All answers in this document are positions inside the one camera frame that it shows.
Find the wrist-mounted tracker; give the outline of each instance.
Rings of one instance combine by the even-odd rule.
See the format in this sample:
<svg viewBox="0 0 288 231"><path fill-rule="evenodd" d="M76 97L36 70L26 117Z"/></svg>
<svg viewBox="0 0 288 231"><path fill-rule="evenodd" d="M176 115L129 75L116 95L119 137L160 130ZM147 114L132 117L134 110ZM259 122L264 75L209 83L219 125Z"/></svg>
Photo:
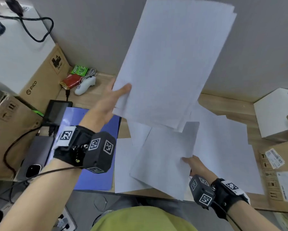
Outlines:
<svg viewBox="0 0 288 231"><path fill-rule="evenodd" d="M243 200L250 204L249 197L242 189L222 178L216 179L210 186L205 178L200 175L194 175L189 187L193 199L198 205L205 209L212 207L217 216L222 219L226 219L225 212L237 201Z"/></svg>
<svg viewBox="0 0 288 231"><path fill-rule="evenodd" d="M95 133L82 126L65 127L54 144L54 158L93 173L111 168L115 138L108 132Z"/></svg>

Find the white box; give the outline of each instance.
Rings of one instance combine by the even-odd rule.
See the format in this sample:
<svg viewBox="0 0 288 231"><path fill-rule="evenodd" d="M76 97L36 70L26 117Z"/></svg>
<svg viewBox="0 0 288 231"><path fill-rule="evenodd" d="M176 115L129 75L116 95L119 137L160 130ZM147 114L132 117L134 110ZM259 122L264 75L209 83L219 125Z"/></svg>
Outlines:
<svg viewBox="0 0 288 231"><path fill-rule="evenodd" d="M254 103L262 138L288 141L288 89L278 88Z"/></svg>
<svg viewBox="0 0 288 231"><path fill-rule="evenodd" d="M32 6L22 5L24 17L39 18ZM4 2L0 2L0 15L17 16ZM20 21L0 18L6 27L0 36L0 90L20 94L55 47L50 35L42 43L35 42L24 30ZM47 33L42 21L24 21L28 31L40 40Z"/></svg>

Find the hand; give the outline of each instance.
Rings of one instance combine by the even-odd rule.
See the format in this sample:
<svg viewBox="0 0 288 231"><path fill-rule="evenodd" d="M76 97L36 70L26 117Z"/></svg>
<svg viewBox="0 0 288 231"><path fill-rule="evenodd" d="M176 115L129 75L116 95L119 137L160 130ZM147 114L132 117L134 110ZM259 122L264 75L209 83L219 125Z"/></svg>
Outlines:
<svg viewBox="0 0 288 231"><path fill-rule="evenodd" d="M113 85L115 83L115 78L106 86L102 97L95 104L95 106L90 109L80 122L80 126L84 126L91 129L94 132L99 132L104 124L108 123L112 118L112 111L119 97L130 92L131 84L128 83L117 91L112 91Z"/></svg>
<svg viewBox="0 0 288 231"><path fill-rule="evenodd" d="M209 184L214 182L218 177L212 171L210 171L206 166L201 162L200 158L193 155L190 158L182 157L182 160L190 165L191 172L190 176L194 176L196 174L204 177Z"/></svg>

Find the barcode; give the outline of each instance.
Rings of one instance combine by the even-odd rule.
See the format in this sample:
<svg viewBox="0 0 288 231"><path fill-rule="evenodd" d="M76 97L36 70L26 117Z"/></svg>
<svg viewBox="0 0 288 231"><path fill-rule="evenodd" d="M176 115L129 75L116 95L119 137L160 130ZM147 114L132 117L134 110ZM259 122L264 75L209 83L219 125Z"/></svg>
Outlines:
<svg viewBox="0 0 288 231"><path fill-rule="evenodd" d="M275 156L275 158L276 158L280 163L283 163L283 161L279 158L279 156L275 153L274 150L271 150L271 153Z"/></svg>
<svg viewBox="0 0 288 231"><path fill-rule="evenodd" d="M285 194L285 191L284 191L284 187L283 187L283 186L281 186L281 187L282 187L282 191L283 191L284 198L287 199L286 194Z"/></svg>

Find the blue folder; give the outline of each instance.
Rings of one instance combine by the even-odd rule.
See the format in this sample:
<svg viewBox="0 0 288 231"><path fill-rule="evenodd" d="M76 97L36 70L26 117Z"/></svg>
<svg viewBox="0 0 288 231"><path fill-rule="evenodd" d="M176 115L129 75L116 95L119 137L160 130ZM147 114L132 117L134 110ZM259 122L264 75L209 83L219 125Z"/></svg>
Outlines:
<svg viewBox="0 0 288 231"><path fill-rule="evenodd" d="M56 138L60 135L62 129L66 126L76 126L80 123L88 109L67 107L61 121L60 128L58 129ZM119 129L119 116L114 115L112 119L103 126L101 131L107 131L116 140ZM51 151L48 159L53 158L54 150ZM111 168L106 173L95 174L86 169L82 170L80 178L74 187L74 190L111 190L113 182L115 151Z"/></svg>

